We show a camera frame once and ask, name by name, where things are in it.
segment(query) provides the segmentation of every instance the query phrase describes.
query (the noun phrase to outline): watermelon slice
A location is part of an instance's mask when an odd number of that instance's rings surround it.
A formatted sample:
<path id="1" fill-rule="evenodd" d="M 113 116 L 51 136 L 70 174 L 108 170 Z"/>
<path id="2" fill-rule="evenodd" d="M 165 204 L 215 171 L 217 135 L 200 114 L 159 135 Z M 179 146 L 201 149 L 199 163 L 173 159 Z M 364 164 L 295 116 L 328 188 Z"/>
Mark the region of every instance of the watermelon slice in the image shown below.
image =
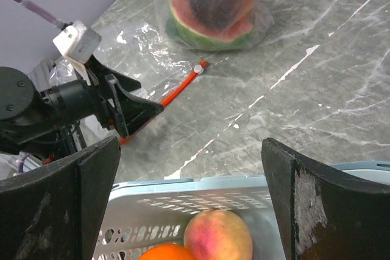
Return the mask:
<path id="1" fill-rule="evenodd" d="M 201 24 L 193 15 L 187 0 L 171 0 L 171 19 L 166 24 L 166 33 L 195 49 L 220 51 L 249 47 L 248 41 L 254 26 L 245 15 L 254 7 L 254 1 L 246 0 L 237 14 L 236 23 L 219 32 Z"/>

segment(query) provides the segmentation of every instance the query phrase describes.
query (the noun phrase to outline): orange rod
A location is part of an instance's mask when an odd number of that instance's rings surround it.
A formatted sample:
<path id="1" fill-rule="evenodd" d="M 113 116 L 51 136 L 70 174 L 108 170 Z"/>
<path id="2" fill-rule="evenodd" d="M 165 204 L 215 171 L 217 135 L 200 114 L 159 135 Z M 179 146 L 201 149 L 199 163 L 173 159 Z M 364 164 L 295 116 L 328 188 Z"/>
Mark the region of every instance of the orange rod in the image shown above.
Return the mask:
<path id="1" fill-rule="evenodd" d="M 207 61 L 205 60 L 201 60 L 199 62 L 199 64 L 201 65 L 201 67 L 205 68 L 208 63 Z M 189 74 L 189 76 L 176 88 L 173 90 L 173 92 L 171 92 L 170 94 L 168 94 L 168 96 L 166 98 L 164 98 L 160 103 L 164 106 L 164 108 L 166 108 L 186 87 L 188 87 L 188 85 L 190 85 L 191 82 L 193 82 L 193 80 L 198 76 L 198 73 L 196 72 L 191 72 Z M 125 144 L 127 141 L 129 141 L 131 138 L 133 137 L 132 136 L 129 136 L 127 138 L 120 138 L 119 139 L 119 143 L 121 145 Z"/>

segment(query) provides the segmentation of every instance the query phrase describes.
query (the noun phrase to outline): plastic bag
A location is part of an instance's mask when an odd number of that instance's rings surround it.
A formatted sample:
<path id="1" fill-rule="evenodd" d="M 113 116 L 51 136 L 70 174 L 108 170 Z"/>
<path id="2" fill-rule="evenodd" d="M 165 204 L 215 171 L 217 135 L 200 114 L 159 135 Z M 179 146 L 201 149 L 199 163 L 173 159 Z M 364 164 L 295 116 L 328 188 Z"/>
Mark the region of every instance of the plastic bag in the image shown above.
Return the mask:
<path id="1" fill-rule="evenodd" d="M 274 24 L 261 0 L 153 0 L 161 34 L 186 49 L 257 45 Z"/>
<path id="2" fill-rule="evenodd" d="M 158 30 L 143 21 L 105 26 L 94 56 L 105 66 L 141 82 L 132 94 L 159 102 L 177 88 L 192 71 L 192 52 L 168 48 Z M 72 65 L 61 59 L 51 71 L 52 86 L 76 79 Z"/>

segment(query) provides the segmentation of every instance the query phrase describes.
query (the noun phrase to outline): white wall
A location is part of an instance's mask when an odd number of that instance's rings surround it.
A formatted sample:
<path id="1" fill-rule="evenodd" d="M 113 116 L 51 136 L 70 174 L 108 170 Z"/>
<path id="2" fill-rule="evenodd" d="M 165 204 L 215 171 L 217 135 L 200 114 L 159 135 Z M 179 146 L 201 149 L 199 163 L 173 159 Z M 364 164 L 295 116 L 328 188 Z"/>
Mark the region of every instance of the white wall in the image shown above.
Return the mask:
<path id="1" fill-rule="evenodd" d="M 93 24 L 115 0 L 32 0 L 64 21 L 80 19 Z M 0 66 L 25 73 L 44 58 L 59 54 L 52 39 L 59 33 L 54 26 L 11 0 L 0 0 Z"/>

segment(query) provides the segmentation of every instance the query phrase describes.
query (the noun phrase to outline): watermelon rind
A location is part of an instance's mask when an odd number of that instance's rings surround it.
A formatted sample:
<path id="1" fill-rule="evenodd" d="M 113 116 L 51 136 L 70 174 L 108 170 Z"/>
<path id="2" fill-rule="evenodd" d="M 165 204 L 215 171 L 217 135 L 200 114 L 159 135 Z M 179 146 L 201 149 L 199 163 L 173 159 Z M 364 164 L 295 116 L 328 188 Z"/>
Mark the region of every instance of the watermelon rind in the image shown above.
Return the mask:
<path id="1" fill-rule="evenodd" d="M 226 51 L 249 48 L 251 47 L 250 39 L 253 31 L 252 29 L 250 32 L 240 35 L 231 41 L 211 38 L 186 27 L 186 25 L 175 17 L 172 8 L 170 9 L 170 18 L 167 20 L 165 26 L 165 32 L 170 39 L 179 41 L 179 43 L 183 43 L 190 48 L 205 51 Z"/>

